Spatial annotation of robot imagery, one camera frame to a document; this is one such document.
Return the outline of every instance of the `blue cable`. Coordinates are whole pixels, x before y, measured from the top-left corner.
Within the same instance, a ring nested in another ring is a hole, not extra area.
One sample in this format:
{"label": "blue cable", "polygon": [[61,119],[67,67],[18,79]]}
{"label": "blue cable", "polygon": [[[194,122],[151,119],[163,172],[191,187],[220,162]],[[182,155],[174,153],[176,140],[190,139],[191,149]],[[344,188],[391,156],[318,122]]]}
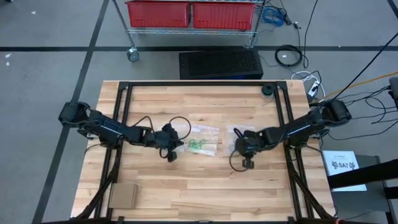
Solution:
{"label": "blue cable", "polygon": [[273,24],[277,27],[284,25],[285,17],[283,13],[274,7],[265,7],[262,11],[261,22]]}

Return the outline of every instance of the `black floor tape line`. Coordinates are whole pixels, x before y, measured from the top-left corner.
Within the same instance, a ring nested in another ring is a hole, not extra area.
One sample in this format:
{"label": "black floor tape line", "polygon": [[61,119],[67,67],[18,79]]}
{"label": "black floor tape line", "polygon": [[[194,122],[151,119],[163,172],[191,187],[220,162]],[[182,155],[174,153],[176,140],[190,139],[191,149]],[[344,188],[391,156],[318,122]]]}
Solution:
{"label": "black floor tape line", "polygon": [[[255,46],[253,50],[275,51],[279,46]],[[94,47],[93,52],[126,52],[130,46]],[[372,52],[382,46],[307,46],[309,52]],[[243,46],[170,46],[137,47],[138,52],[187,52],[202,50],[243,50]],[[0,47],[0,52],[87,52],[90,47]],[[398,51],[398,46],[388,46],[384,51]]]}
{"label": "black floor tape line", "polygon": [[[83,88],[83,84],[87,75],[88,67],[91,62],[91,58],[93,56],[93,50],[98,39],[98,35],[100,34],[100,29],[102,26],[102,22],[104,21],[104,16],[106,9],[108,7],[109,0],[104,0],[102,3],[101,10],[99,12],[99,16],[97,22],[95,24],[95,28],[93,31],[93,35],[91,36],[90,45],[88,47],[88,51],[86,53],[85,60],[83,62],[83,66],[80,70],[79,78],[76,84],[75,91],[72,96],[72,101],[77,101],[79,99],[81,89]],[[52,187],[55,182],[55,177],[57,176],[58,168],[61,162],[63,150],[66,145],[66,141],[69,134],[69,127],[63,127],[61,131],[60,138],[58,140],[57,147],[54,152],[54,156],[50,165],[49,172],[47,174],[47,178],[44,183],[44,187],[42,193],[40,195],[39,202],[36,207],[35,215],[33,217],[32,223],[41,223],[44,217],[45,209],[47,208],[47,204],[50,199]]]}
{"label": "black floor tape line", "polygon": [[387,2],[390,5],[394,14],[396,15],[396,18],[398,19],[398,8],[397,8],[397,5],[394,3],[394,0],[387,0]]}

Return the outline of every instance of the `black cable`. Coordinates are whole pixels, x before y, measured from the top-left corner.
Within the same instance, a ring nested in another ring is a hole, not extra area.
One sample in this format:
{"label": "black cable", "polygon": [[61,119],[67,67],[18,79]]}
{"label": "black cable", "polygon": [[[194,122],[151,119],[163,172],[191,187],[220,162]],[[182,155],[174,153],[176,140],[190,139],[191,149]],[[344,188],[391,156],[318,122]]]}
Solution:
{"label": "black cable", "polygon": [[333,99],[335,100],[340,96],[351,84],[355,82],[357,78],[359,78],[363,72],[375,61],[375,59],[383,52],[383,50],[398,36],[398,32],[380,49],[380,51],[373,57],[373,59],[362,69],[362,71],[346,86],[341,90]]}
{"label": "black cable", "polygon": [[[133,126],[136,126],[137,124],[139,124],[141,121],[143,121],[143,120],[146,119],[146,118],[149,120],[150,129],[152,130],[152,132],[153,132],[153,134],[154,134],[154,138],[155,138],[155,140],[156,140],[156,134],[155,134],[154,125],[152,124],[152,120],[151,120],[151,118],[150,118],[149,116],[145,116],[145,117],[141,118],[139,121],[137,121],[135,124],[133,124]],[[184,118],[183,116],[176,116],[176,117],[172,118],[172,119],[169,121],[169,124],[171,124],[171,122],[172,122],[173,120],[177,119],[177,118],[184,119],[185,121],[188,122],[188,125],[189,125],[188,134],[185,135],[184,137],[178,139],[178,141],[181,141],[181,140],[183,140],[183,139],[185,139],[186,137],[189,136],[189,134],[191,133],[191,130],[192,130],[192,125],[191,125],[191,122],[189,122],[189,120],[188,120],[187,118]],[[167,158],[167,156],[169,156],[169,152],[167,151],[166,156],[162,156],[162,150],[163,150],[162,148],[159,149],[159,156],[160,156],[161,158],[165,159],[165,158]]]}
{"label": "black cable", "polygon": [[383,107],[383,109],[384,109],[384,112],[383,112],[383,115],[381,116],[381,118],[378,119],[378,121],[375,121],[375,122],[372,122],[372,123],[371,123],[371,124],[375,124],[375,123],[381,121],[381,120],[385,117],[385,115],[386,115],[386,113],[387,113],[387,110],[386,110],[386,107],[384,106],[384,103],[383,103],[381,100],[379,100],[379,99],[377,99],[377,98],[375,98],[375,97],[369,97],[369,98],[366,98],[366,99],[365,99],[366,104],[369,105],[370,107],[373,107],[373,105],[371,105],[371,104],[368,102],[368,99],[374,99],[374,100],[378,101],[378,102],[381,104],[381,106]]}
{"label": "black cable", "polygon": [[321,83],[322,83],[322,76],[321,76],[321,73],[320,73],[318,70],[313,71],[310,75],[314,74],[315,72],[318,73],[318,76],[319,76],[319,84],[321,84]]}
{"label": "black cable", "polygon": [[391,121],[397,121],[398,118],[396,119],[390,119],[390,120],[385,120],[385,121],[378,121],[378,123],[385,123],[385,122],[391,122]]}
{"label": "black cable", "polygon": [[[297,52],[297,53],[298,53],[298,56],[299,56],[298,60],[297,60],[295,63],[291,63],[291,64],[287,64],[287,63],[281,62],[281,61],[279,60],[278,53],[279,53],[280,51],[282,51],[282,50]],[[304,57],[305,57],[305,56],[303,55],[303,52],[302,52],[300,49],[298,49],[297,47],[295,47],[295,46],[293,46],[293,45],[289,45],[289,44],[282,45],[282,46],[278,47],[278,48],[276,49],[276,51],[275,51],[275,60],[276,60],[276,62],[277,62],[279,65],[282,65],[282,66],[285,66],[285,67],[294,67],[294,66],[300,64],[300,63],[303,61],[303,58],[304,58]]]}
{"label": "black cable", "polygon": [[280,1],[280,5],[282,6],[282,9],[285,9],[285,6],[284,6],[284,3],[282,2],[282,0],[279,0]]}
{"label": "black cable", "polygon": [[372,115],[372,116],[362,116],[362,117],[351,118],[351,119],[375,118],[375,117],[377,117],[377,116],[384,115],[384,114],[388,114],[388,113],[393,113],[393,112],[398,112],[398,111],[388,111],[388,112],[385,112],[385,113],[379,113],[379,114]]}
{"label": "black cable", "polygon": [[[244,138],[242,132],[238,128],[234,128],[234,132],[238,138]],[[232,168],[232,170],[235,170],[236,172],[244,172],[244,171],[248,170],[248,168],[245,168],[243,170],[238,170],[232,165],[232,157],[235,152],[236,152],[236,149],[234,149],[234,151],[231,153],[231,155],[229,155],[229,166]]]}
{"label": "black cable", "polygon": [[98,144],[94,144],[94,145],[92,145],[92,146],[90,146],[90,147],[87,147],[87,149],[85,150],[85,154],[86,154],[86,152],[89,150],[89,149],[91,149],[92,147],[95,147],[95,146],[99,146],[101,143],[98,143]]}
{"label": "black cable", "polygon": [[70,121],[65,121],[65,120],[61,120],[62,124],[69,124],[69,125],[89,125],[89,124],[95,124],[97,122],[97,120],[94,121],[79,121],[79,122],[70,122]]}
{"label": "black cable", "polygon": [[[307,47],[307,33],[308,33],[308,28],[310,28],[310,24],[311,24],[313,12],[315,11],[315,8],[316,8],[317,4],[318,4],[318,0],[316,0],[316,1],[315,1],[315,4],[313,5],[312,12],[311,12],[311,16],[310,16],[310,20],[309,20],[309,22],[308,22],[307,29],[305,30],[305,35],[304,35],[304,50],[303,50],[303,55],[304,55],[305,58],[306,58],[306,56],[305,56],[306,51],[305,51],[305,50],[306,50],[306,47]],[[305,60],[304,60],[304,61],[303,61],[303,67],[304,67],[304,68],[308,68],[308,65],[309,65],[308,59],[307,59],[307,65],[305,65]]]}
{"label": "black cable", "polygon": [[319,150],[319,149],[317,149],[317,148],[314,148],[314,147],[311,147],[311,146],[309,146],[309,145],[306,145],[305,147],[309,147],[310,149],[313,149],[313,150],[315,150],[315,151],[318,151],[319,153],[322,153],[321,150]]}
{"label": "black cable", "polygon": [[238,128],[234,128],[234,132],[238,136],[238,138],[244,138],[242,132]]}
{"label": "black cable", "polygon": [[[368,102],[368,99],[375,99],[375,100],[377,100],[377,101],[382,105],[382,107],[378,107],[378,106],[373,106],[373,105],[371,105],[371,104]],[[367,105],[369,105],[370,107],[372,107],[372,108],[374,108],[374,109],[383,109],[383,110],[386,110],[386,109],[395,109],[395,108],[396,108],[395,106],[390,106],[390,107],[384,106],[384,103],[382,103],[381,100],[379,100],[379,99],[377,99],[377,98],[375,98],[375,97],[366,98],[366,99],[365,99],[365,102],[366,102]]]}
{"label": "black cable", "polygon": [[342,140],[353,139],[353,138],[361,138],[361,137],[367,137],[367,136],[376,136],[376,135],[385,133],[385,132],[388,131],[390,128],[392,128],[394,125],[396,125],[397,123],[398,123],[398,121],[396,121],[394,124],[392,124],[391,126],[389,126],[388,128],[386,128],[385,130],[381,131],[380,133],[364,134],[364,135],[361,135],[361,136],[353,136],[353,137],[343,138],[343,139],[334,138],[334,137],[332,137],[332,136],[330,135],[330,133],[328,133],[328,135],[329,135],[329,137],[330,137],[331,139],[336,140],[336,141],[342,141]]}
{"label": "black cable", "polygon": [[244,168],[243,170],[238,170],[238,169],[235,169],[235,167],[232,165],[232,157],[235,152],[236,152],[236,149],[234,149],[234,151],[232,151],[231,155],[229,155],[229,166],[232,168],[232,170],[235,170],[236,172],[247,171],[249,168]]}
{"label": "black cable", "polygon": [[297,30],[297,37],[298,37],[298,49],[301,51],[302,55],[303,55],[303,67],[307,68],[308,64],[310,63],[308,61],[307,56],[305,56],[305,53],[302,52],[301,50],[301,40],[300,40],[300,29],[301,27],[299,27],[299,25],[297,25],[296,23],[293,23],[294,28]]}
{"label": "black cable", "polygon": [[279,66],[279,65],[270,65],[270,64],[268,64],[268,62],[266,61],[266,59],[263,56],[259,55],[259,57],[264,60],[264,62],[268,65],[268,67],[278,67]]}
{"label": "black cable", "polygon": [[347,102],[344,102],[344,104],[346,104],[346,106],[352,105],[352,104],[354,104],[355,102],[358,102],[358,101],[365,100],[365,99],[370,98],[370,97],[374,97],[374,96],[380,95],[382,92],[386,91],[387,89],[388,89],[388,86],[385,86],[385,87],[381,88],[380,90],[377,90],[377,91],[372,92],[372,93],[371,93],[370,95],[368,95],[368,96],[359,98],[359,99],[357,99],[357,100],[347,101]]}
{"label": "black cable", "polygon": [[319,146],[319,148],[322,149],[322,146],[323,146],[323,138],[320,138],[320,139],[321,139],[321,145]]}
{"label": "black cable", "polygon": [[351,220],[351,219],[354,219],[354,218],[361,217],[361,216],[363,216],[363,215],[367,215],[367,214],[372,213],[372,212],[376,212],[376,210],[373,210],[373,211],[370,211],[370,212],[365,212],[365,213],[362,213],[362,214],[360,214],[360,215],[356,215],[356,216],[354,216],[354,217],[344,218],[344,220]]}
{"label": "black cable", "polygon": [[[332,120],[329,120],[329,119],[322,119],[322,121],[326,121],[326,122],[329,122],[329,123],[331,123],[331,124],[344,124],[345,123],[345,121],[332,121]],[[312,124],[312,125],[314,125],[314,126],[322,126],[323,124]]]}
{"label": "black cable", "polygon": [[343,99],[343,98],[350,97],[350,96],[358,96],[358,95],[364,94],[364,93],[370,93],[370,94],[372,94],[372,93],[374,93],[374,92],[362,92],[362,93],[350,94],[350,95],[346,95],[346,96],[339,97],[339,98],[337,98],[337,100],[341,100],[341,99]]}
{"label": "black cable", "polygon": [[184,139],[186,139],[186,138],[188,137],[188,135],[191,133],[191,130],[192,130],[192,125],[191,125],[191,122],[189,122],[189,120],[188,120],[187,118],[184,118],[183,116],[176,116],[176,117],[172,118],[172,119],[169,121],[169,124],[171,124],[171,123],[172,123],[172,121],[173,121],[173,120],[175,120],[175,119],[177,119],[177,118],[184,119],[185,121],[187,121],[187,122],[188,122],[188,125],[189,125],[189,131],[188,131],[188,134],[187,134],[187,135],[185,135],[184,137],[180,138],[180,139],[179,139],[179,141],[181,141],[181,140],[184,140]]}

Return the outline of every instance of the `cardboard piece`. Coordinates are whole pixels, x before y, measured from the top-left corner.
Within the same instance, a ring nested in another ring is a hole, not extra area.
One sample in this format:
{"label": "cardboard piece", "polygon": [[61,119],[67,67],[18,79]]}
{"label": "cardboard piece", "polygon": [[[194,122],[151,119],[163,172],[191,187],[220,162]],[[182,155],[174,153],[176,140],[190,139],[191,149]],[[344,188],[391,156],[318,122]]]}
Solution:
{"label": "cardboard piece", "polygon": [[110,208],[133,209],[136,207],[139,185],[136,183],[113,184]]}

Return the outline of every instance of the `power strip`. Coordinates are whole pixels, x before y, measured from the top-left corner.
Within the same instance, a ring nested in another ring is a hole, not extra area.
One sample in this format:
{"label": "power strip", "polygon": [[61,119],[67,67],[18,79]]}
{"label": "power strip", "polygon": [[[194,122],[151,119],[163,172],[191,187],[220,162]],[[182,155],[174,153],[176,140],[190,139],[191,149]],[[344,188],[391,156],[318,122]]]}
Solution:
{"label": "power strip", "polygon": [[310,96],[315,96],[315,94],[317,93],[317,87],[319,86],[319,84],[320,84],[320,82],[319,81],[315,81],[313,84],[312,84],[312,87],[311,87],[311,89],[310,89],[310,91],[308,91],[308,94],[310,95]]}

